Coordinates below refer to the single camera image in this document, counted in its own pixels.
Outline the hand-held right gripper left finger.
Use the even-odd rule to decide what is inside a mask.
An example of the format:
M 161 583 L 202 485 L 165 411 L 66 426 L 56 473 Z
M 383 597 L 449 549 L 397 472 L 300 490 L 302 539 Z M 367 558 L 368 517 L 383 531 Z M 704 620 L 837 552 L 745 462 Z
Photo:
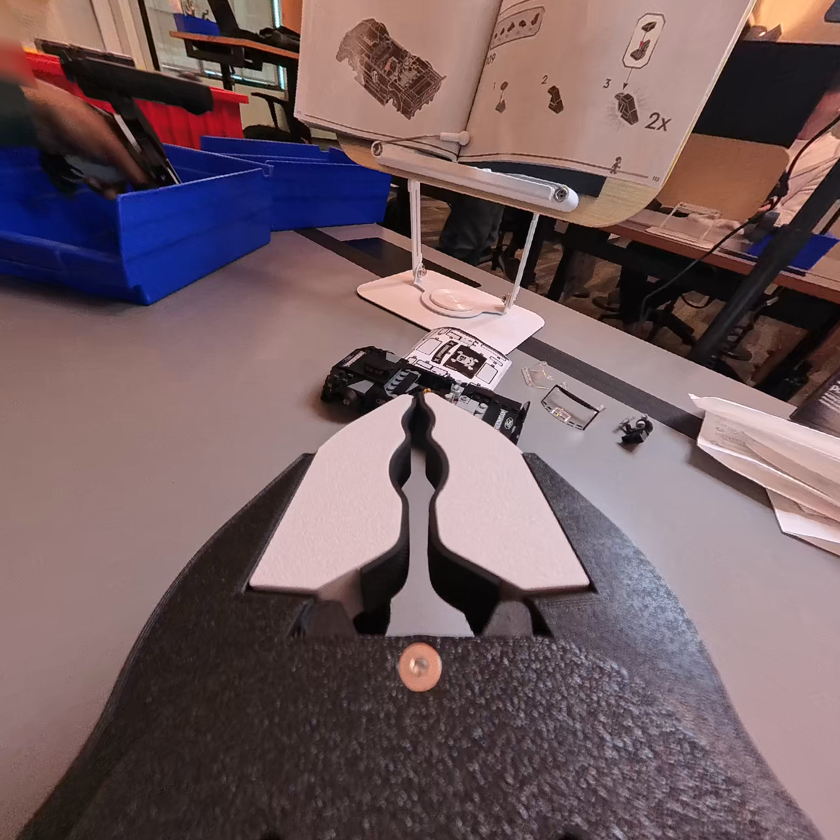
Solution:
M 410 560 L 408 501 L 415 398 L 401 395 L 341 428 L 311 457 L 249 587 L 342 606 L 383 636 Z

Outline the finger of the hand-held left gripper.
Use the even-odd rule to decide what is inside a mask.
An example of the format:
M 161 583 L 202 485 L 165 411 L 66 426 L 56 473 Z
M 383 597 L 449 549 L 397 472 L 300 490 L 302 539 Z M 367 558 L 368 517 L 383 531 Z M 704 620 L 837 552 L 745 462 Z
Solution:
M 182 183 L 165 148 L 143 112 L 115 112 L 114 122 L 123 144 L 145 173 L 145 187 L 176 186 Z

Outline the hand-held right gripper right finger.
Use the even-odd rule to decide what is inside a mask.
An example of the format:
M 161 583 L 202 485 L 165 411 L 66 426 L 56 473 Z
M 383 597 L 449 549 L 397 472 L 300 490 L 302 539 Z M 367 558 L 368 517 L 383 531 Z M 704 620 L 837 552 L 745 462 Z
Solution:
M 428 569 L 437 595 L 484 634 L 499 606 L 545 625 L 536 601 L 580 595 L 592 581 L 518 446 L 443 397 L 418 399 L 426 476 Z

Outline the large blue plastic bin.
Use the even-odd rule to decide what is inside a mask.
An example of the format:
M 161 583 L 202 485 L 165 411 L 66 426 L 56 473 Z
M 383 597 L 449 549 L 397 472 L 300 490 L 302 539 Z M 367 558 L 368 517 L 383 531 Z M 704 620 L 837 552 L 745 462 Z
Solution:
M 267 164 L 164 148 L 181 183 L 113 200 L 2 150 L 2 275 L 148 306 L 269 243 Z

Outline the black lego car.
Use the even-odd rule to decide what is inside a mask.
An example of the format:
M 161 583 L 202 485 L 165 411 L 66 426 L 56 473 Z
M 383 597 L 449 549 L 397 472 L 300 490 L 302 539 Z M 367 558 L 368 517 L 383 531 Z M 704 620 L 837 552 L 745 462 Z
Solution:
M 495 428 L 513 444 L 519 441 L 530 402 L 517 402 L 490 389 L 488 376 L 499 370 L 490 357 L 462 342 L 446 342 L 442 352 L 425 359 L 397 358 L 373 347 L 352 352 L 334 365 L 321 393 L 326 403 L 337 403 L 365 414 L 399 396 L 432 393 Z

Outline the lego instruction booklet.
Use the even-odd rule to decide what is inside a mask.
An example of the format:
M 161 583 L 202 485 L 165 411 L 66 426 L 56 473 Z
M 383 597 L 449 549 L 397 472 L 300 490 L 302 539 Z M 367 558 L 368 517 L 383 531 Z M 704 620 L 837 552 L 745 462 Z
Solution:
M 581 196 L 660 186 L 753 6 L 304 2 L 296 115 Z

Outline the person's left hand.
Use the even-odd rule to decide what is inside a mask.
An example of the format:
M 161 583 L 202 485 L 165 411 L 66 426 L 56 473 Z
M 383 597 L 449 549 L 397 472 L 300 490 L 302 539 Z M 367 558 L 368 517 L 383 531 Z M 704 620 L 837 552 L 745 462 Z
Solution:
M 34 121 L 36 144 L 47 154 L 87 163 L 79 182 L 107 198 L 128 183 L 142 186 L 146 176 L 111 123 L 67 91 L 41 81 L 20 87 Z

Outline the red plastic bin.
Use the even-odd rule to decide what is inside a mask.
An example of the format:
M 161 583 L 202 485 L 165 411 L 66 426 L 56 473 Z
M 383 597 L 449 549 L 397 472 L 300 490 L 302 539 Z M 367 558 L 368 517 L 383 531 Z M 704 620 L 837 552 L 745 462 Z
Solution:
M 68 91 L 85 102 L 106 112 L 113 112 L 106 101 L 85 96 L 77 84 L 67 79 L 57 56 L 25 49 L 29 68 L 34 76 L 55 87 Z M 175 144 L 186 148 L 199 149 L 203 136 L 243 139 L 244 129 L 240 106 L 249 99 L 244 94 L 211 87 L 213 110 L 201 115 L 194 115 L 176 106 L 155 101 L 138 100 L 150 125 L 165 144 Z

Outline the wooden desk with black legs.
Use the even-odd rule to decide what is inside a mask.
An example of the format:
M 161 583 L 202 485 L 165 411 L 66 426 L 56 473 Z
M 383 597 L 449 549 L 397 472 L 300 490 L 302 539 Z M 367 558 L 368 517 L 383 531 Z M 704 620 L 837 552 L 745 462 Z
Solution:
M 701 261 L 708 263 L 717 268 L 733 271 L 741 276 L 747 276 L 754 267 L 757 261 L 743 258 L 741 255 L 736 255 L 730 252 L 724 246 L 717 249 L 709 256 L 704 256 L 706 251 L 711 247 L 709 243 L 683 241 L 681 239 L 673 239 L 667 236 L 656 233 L 651 227 L 644 227 L 636 223 L 623 223 L 613 226 L 594 228 L 593 233 L 604 234 L 607 237 L 626 238 L 631 241 L 641 242 L 645 245 L 663 249 L 669 253 L 678 256 L 686 256 L 692 259 L 700 258 Z M 802 292 L 814 298 L 819 298 L 832 303 L 839 302 L 839 281 L 815 275 L 811 272 L 806 272 L 804 275 L 781 274 L 779 273 L 772 285 L 784 288 L 790 288 L 795 291 Z
M 169 33 L 180 40 L 189 58 L 218 64 L 222 73 L 224 88 L 233 91 L 237 85 L 253 88 L 254 96 L 269 106 L 272 119 L 276 122 L 276 107 L 284 113 L 287 125 L 295 121 L 295 100 L 298 83 L 299 53 L 296 50 L 266 45 L 246 38 L 223 35 L 202 35 L 172 30 Z M 278 76 L 286 79 L 281 95 L 268 83 L 255 78 L 242 77 L 237 71 L 257 72 L 264 66 L 283 70 Z

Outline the white sticker sheet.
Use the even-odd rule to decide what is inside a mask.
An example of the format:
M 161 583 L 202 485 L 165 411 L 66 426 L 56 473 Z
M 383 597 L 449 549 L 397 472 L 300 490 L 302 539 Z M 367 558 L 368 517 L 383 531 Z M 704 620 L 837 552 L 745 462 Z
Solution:
M 476 336 L 452 327 L 437 328 L 423 336 L 404 361 L 426 372 L 462 385 L 494 392 L 511 360 Z

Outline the white book stand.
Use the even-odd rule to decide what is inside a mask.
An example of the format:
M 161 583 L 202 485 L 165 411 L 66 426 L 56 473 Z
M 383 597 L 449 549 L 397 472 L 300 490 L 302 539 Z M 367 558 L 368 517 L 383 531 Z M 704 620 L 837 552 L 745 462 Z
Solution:
M 501 350 L 540 327 L 501 297 L 424 265 L 420 185 L 532 211 L 538 222 L 623 221 L 671 173 L 754 2 L 399 2 L 389 35 L 443 76 L 412 117 L 375 117 L 362 162 L 407 179 L 412 268 L 359 291 L 428 329 L 464 328 Z

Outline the pile of white paper bags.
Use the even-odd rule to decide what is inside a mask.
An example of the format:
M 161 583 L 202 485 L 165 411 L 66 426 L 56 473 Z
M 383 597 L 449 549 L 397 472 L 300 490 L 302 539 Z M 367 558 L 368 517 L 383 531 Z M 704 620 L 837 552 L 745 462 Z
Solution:
M 766 490 L 783 533 L 838 555 L 838 438 L 720 397 L 689 398 L 704 415 L 699 448 Z

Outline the black tripod pole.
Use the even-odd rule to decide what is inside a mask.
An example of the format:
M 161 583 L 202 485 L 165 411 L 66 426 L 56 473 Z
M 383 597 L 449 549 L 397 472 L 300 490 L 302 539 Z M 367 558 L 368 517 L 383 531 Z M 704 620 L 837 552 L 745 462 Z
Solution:
M 710 282 L 698 290 L 705 298 L 723 302 L 690 350 L 688 359 L 717 369 L 719 360 L 732 343 L 732 335 L 767 297 L 778 275 L 811 239 L 814 227 L 838 198 L 838 102 L 818 108 L 809 118 L 801 138 L 791 147 L 791 159 L 771 193 L 762 215 L 765 221 L 776 214 L 770 242 L 758 256 L 748 275 Z

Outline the small blue bin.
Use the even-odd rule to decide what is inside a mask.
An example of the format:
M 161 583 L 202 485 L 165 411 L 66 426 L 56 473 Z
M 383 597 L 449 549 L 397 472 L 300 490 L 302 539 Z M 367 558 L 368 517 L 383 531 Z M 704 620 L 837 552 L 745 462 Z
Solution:
M 759 261 L 762 253 L 770 246 L 774 239 L 781 235 L 781 232 L 782 228 L 775 228 L 769 231 L 761 240 L 751 243 L 743 252 L 742 256 L 753 262 Z M 804 275 L 809 270 L 812 270 L 821 259 L 826 257 L 838 243 L 839 238 L 834 234 L 813 233 L 791 262 L 781 269 L 780 273 Z

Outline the beige book stand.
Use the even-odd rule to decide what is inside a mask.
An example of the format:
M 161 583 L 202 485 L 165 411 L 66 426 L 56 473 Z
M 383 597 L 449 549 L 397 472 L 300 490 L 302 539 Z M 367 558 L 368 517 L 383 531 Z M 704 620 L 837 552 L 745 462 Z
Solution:
M 649 231 L 711 244 L 759 210 L 789 162 L 781 146 L 693 133 L 657 194 L 670 212 Z

